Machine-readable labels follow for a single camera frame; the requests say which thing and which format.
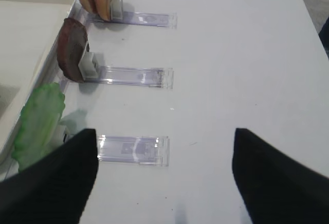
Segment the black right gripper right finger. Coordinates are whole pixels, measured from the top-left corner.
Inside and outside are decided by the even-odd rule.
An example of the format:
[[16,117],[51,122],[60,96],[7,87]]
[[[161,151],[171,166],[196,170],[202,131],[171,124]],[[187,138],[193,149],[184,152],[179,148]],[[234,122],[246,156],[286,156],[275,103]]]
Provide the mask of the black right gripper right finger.
[[235,130],[232,173],[252,223],[328,223],[328,178],[246,128]]

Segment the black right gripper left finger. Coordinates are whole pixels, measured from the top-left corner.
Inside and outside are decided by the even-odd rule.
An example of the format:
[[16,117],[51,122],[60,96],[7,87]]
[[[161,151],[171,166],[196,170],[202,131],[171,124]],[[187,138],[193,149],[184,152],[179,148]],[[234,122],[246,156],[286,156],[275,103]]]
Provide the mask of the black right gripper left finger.
[[1,223],[79,223],[98,167],[95,129],[1,182]]

